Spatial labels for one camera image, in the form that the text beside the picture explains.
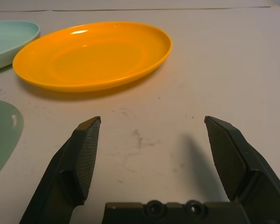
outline plastic plate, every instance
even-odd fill
[[[99,22],[56,31],[14,58],[17,75],[55,91],[96,91],[150,73],[167,58],[172,41],[162,30],[135,22]]]

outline table surface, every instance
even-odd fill
[[[0,11],[269,7],[266,0],[0,0]]]
[[[88,200],[71,223],[99,224],[114,201],[227,200],[210,152],[205,115],[239,128],[280,178],[280,8],[10,12],[45,35],[97,21],[140,21],[173,40],[167,61],[124,87],[54,93],[0,70],[0,100],[24,117],[0,172],[0,224],[16,224],[49,161],[77,125],[101,116]]]

